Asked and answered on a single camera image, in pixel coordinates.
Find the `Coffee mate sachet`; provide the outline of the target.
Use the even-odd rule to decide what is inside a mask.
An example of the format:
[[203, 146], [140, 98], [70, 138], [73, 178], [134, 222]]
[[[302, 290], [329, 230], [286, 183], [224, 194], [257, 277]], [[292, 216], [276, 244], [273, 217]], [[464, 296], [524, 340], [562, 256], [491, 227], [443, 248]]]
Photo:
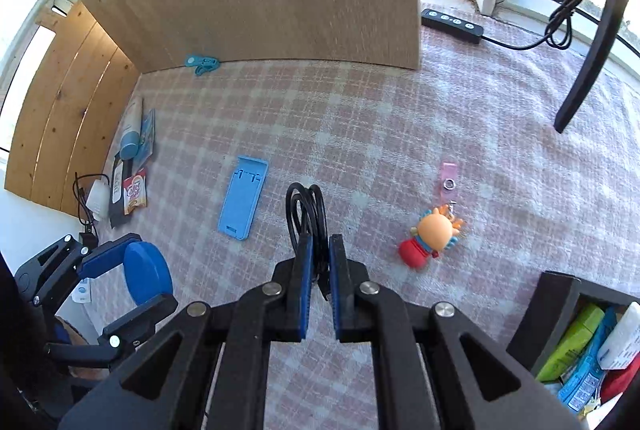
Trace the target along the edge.
[[145, 208], [147, 205], [146, 168], [141, 168], [124, 180], [124, 214], [129, 215], [135, 209]]

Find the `blue phone stand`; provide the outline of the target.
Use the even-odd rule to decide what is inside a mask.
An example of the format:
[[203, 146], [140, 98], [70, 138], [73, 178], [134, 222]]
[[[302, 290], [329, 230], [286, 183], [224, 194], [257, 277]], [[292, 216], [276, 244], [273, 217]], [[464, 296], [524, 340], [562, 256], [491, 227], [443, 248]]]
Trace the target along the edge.
[[250, 233], [269, 164], [262, 159], [238, 156], [218, 220], [218, 231], [236, 240]]

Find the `white AQUA sunscreen tube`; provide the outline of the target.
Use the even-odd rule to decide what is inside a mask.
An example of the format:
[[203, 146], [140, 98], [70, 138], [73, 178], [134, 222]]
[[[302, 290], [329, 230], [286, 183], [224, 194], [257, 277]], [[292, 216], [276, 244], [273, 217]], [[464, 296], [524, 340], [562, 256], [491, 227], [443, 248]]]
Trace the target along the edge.
[[143, 98], [131, 99], [122, 117], [122, 136], [120, 136], [119, 156], [127, 161], [134, 159], [140, 147]]

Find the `blue wipes packet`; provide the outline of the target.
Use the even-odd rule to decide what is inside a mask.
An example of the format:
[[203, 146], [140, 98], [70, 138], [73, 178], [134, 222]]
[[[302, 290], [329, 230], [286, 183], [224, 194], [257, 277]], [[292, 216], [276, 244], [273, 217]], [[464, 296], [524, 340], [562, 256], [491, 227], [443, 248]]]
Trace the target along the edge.
[[560, 402], [574, 414], [579, 413], [592, 398], [604, 377], [597, 359], [600, 347], [617, 323], [615, 309], [610, 306], [600, 325], [579, 358], [574, 372], [564, 382], [558, 393]]

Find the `Vinda dotted tissue pack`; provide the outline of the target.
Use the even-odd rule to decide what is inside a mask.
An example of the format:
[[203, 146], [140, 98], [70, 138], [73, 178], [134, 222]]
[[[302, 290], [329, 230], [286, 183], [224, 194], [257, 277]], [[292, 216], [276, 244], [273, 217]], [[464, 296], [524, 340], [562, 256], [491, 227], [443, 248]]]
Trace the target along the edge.
[[639, 304], [631, 302], [597, 355], [603, 370], [626, 369], [639, 353]]

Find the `black wet wipes pack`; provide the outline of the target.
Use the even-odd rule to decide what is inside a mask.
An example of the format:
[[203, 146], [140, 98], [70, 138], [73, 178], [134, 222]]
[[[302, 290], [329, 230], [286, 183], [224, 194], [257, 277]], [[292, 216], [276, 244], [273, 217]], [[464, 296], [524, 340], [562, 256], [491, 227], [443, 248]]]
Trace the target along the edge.
[[132, 161], [120, 159], [116, 153], [111, 175], [111, 196], [108, 204], [108, 219], [111, 228], [125, 225], [128, 215], [125, 213], [125, 181], [131, 176]]

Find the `blue foil sachet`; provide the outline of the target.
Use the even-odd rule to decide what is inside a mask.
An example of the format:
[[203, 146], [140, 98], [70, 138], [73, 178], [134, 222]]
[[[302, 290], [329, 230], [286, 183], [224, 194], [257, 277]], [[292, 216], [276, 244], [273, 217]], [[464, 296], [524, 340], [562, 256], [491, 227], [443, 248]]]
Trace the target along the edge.
[[140, 131], [140, 145], [132, 162], [132, 169], [137, 172], [145, 166], [153, 154], [155, 143], [155, 110], [151, 109], [143, 118]]

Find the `black storage tray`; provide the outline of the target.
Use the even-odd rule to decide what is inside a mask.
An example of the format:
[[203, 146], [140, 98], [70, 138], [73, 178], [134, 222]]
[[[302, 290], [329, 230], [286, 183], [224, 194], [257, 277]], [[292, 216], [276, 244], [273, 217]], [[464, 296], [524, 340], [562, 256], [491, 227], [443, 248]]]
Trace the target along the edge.
[[[593, 303], [604, 312], [613, 306], [619, 321], [631, 302], [639, 304], [639, 299], [573, 275], [544, 272], [540, 275], [532, 300], [506, 352], [537, 376], [570, 323], [586, 304]], [[568, 379], [579, 358], [560, 379], [564, 382]], [[605, 377], [609, 370], [603, 371]], [[600, 398], [604, 377], [589, 401]]]

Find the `teal clothespin by board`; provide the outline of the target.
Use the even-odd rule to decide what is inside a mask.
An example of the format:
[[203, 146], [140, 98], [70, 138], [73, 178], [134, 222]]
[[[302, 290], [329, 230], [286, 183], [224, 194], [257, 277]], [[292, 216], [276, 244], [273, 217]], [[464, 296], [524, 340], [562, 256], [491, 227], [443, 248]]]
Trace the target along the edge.
[[191, 68], [196, 76], [213, 72], [220, 67], [220, 61], [215, 57], [190, 55], [184, 60], [184, 65]]

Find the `green lotion tube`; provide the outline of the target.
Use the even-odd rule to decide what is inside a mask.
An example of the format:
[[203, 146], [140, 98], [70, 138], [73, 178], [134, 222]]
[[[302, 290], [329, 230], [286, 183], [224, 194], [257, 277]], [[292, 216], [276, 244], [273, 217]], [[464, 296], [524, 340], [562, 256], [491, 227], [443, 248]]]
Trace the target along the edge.
[[559, 380], [582, 354], [603, 317], [603, 309], [593, 303], [586, 304], [570, 323], [560, 342], [539, 370], [536, 379], [541, 382]]

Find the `black power strip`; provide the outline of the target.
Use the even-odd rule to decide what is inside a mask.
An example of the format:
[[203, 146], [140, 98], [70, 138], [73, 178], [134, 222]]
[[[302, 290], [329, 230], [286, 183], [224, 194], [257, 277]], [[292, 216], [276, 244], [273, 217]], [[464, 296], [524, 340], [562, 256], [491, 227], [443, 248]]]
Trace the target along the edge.
[[450, 16], [434, 9], [423, 9], [420, 15], [422, 26], [453, 36], [465, 43], [480, 43], [484, 35], [484, 28], [460, 18]]

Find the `red cloth pouch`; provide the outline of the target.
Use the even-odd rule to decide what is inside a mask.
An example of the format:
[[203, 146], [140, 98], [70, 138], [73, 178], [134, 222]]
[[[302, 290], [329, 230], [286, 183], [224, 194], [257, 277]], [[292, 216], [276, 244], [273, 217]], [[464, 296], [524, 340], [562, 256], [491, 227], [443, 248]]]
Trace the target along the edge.
[[631, 363], [626, 369], [610, 370], [604, 377], [600, 400], [604, 404], [620, 393], [624, 393], [638, 372], [639, 364]]

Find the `cartoon doll keychain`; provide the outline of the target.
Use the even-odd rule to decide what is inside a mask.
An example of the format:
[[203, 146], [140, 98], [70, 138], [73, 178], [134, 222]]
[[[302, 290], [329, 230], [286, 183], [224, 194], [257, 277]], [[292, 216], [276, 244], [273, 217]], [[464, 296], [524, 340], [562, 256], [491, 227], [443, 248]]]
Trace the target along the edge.
[[428, 260], [438, 259], [457, 245], [463, 224], [454, 215], [453, 202], [427, 210], [410, 229], [410, 237], [399, 244], [399, 257], [410, 268], [424, 267]]

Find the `pine wood wall panel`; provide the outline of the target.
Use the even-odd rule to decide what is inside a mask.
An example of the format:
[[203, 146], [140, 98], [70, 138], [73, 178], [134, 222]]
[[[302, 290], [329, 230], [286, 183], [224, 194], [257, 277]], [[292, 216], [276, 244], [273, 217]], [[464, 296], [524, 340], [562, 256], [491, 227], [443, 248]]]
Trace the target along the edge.
[[17, 118], [4, 188], [74, 215], [74, 177], [104, 169], [140, 72], [81, 2], [38, 23], [54, 39]]

